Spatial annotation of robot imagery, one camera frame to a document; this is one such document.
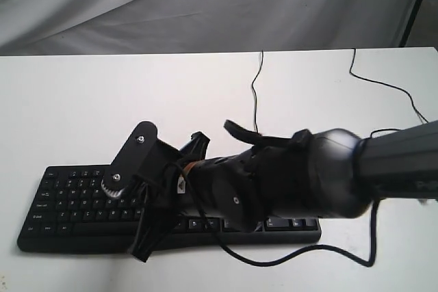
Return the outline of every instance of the black wire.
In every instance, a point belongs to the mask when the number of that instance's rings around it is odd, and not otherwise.
[[[263,58],[265,57],[265,53],[263,51],[261,51],[260,54],[261,54],[261,60],[260,60],[259,71],[255,75],[253,82],[251,83],[251,91],[253,92],[253,98],[254,98],[254,116],[253,116],[254,122],[253,122],[253,126],[254,126],[254,130],[256,133],[259,132],[259,127],[257,126],[257,92],[255,91],[255,88],[254,88],[254,82],[257,80],[257,78],[260,75],[261,68],[263,67]]]
[[[179,171],[180,175],[185,180],[185,183],[188,186],[188,190],[190,194],[192,195],[194,204],[196,209],[199,212],[199,216],[201,217],[204,225],[207,227],[207,229],[210,229],[211,226],[208,222],[207,217],[205,216],[205,212],[201,206],[201,202],[199,201],[198,195],[196,194],[192,183],[190,182],[190,179],[188,178],[187,174],[184,172],[184,169],[177,163],[170,163],[170,165],[173,165],[176,167],[176,169]],[[214,237],[218,245],[230,256],[233,258],[236,258],[237,260],[240,260],[243,263],[246,263],[248,265],[252,265],[255,267],[272,267],[280,265],[281,263],[284,263],[290,259],[295,258],[296,256],[299,256],[300,254],[303,254],[305,252],[314,251],[314,250],[326,250],[326,251],[332,251],[336,252],[338,254],[341,254],[342,256],[346,256],[347,258],[353,260],[354,262],[364,266],[364,267],[371,267],[376,262],[376,254],[377,254],[377,210],[378,205],[380,203],[380,200],[374,201],[371,209],[371,216],[370,216],[370,257],[368,260],[364,260],[362,258],[359,258],[358,256],[343,250],[341,248],[338,248],[336,246],[332,245],[324,245],[324,244],[317,244],[317,245],[308,245],[305,246],[297,251],[294,251],[287,256],[284,256],[283,258],[273,260],[273,261],[254,261],[248,258],[245,258],[244,256],[241,256],[240,254],[234,252],[232,249],[230,249],[220,238],[219,236],[213,232],[211,229],[211,235]]]
[[[386,129],[377,129],[374,130],[371,134],[370,134],[370,138],[373,138],[374,134],[376,133],[382,133],[383,131],[401,131],[402,129],[397,129],[397,128],[386,128]]]
[[[404,93],[409,97],[409,100],[411,101],[411,106],[412,106],[412,108],[413,108],[415,114],[417,114],[418,118],[420,119],[420,122],[421,122],[421,123],[424,123],[424,122],[423,122],[423,120],[424,120],[425,122],[428,123],[428,120],[427,120],[427,119],[426,119],[426,118],[420,113],[420,111],[418,111],[417,107],[415,106],[415,103],[413,102],[413,98],[412,98],[411,94],[409,94],[409,92],[407,92],[407,91],[404,90],[403,88],[397,87],[396,85],[390,85],[390,84],[385,83],[385,82],[382,82],[382,81],[376,81],[376,80],[371,80],[371,79],[368,79],[368,78],[360,77],[359,75],[354,74],[354,73],[352,72],[352,69],[353,69],[353,66],[354,66],[354,64],[355,64],[356,52],[357,52],[357,50],[354,48],[354,49],[353,49],[353,58],[352,58],[351,65],[350,65],[350,70],[349,70],[350,74],[351,74],[353,77],[358,78],[358,79],[360,79],[360,80],[364,80],[364,81],[368,81],[368,82],[372,82],[372,83],[377,83],[377,84],[379,84],[379,85],[384,85],[384,86],[386,86],[386,87],[393,88],[393,89],[397,89],[397,90],[399,90],[399,91],[401,91],[401,92],[404,92]]]

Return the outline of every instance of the robotic hand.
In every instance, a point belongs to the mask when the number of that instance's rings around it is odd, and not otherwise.
[[[225,217],[250,233],[272,215],[354,218],[383,198],[438,198],[438,121],[366,139],[343,129],[287,139],[231,121],[224,127],[251,148],[205,159],[209,139],[201,132],[177,150],[157,138],[153,123],[141,122],[113,160],[104,192],[144,200],[129,250],[140,260],[179,215]]]

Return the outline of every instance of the fabric backdrop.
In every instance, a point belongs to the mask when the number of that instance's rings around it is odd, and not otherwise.
[[[413,1],[0,0],[0,53],[396,47]]]

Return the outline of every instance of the white table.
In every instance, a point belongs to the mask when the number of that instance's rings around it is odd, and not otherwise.
[[[291,136],[342,127],[365,137],[419,123],[405,95],[350,77],[351,59],[351,50],[266,53],[256,82],[260,131]],[[436,291],[436,202],[382,203],[371,269],[324,251],[264,269],[217,247],[157,252],[147,264],[18,250],[44,169],[110,163],[141,120],[153,121],[159,137],[176,147],[203,131],[211,138],[208,157],[246,149],[222,124],[230,118],[252,127],[249,85],[258,65],[258,53],[0,57],[0,292]],[[438,119],[434,49],[359,50],[354,71],[408,89],[420,111]],[[324,220],[321,243],[368,257],[368,220]],[[235,249],[266,261],[294,248]]]

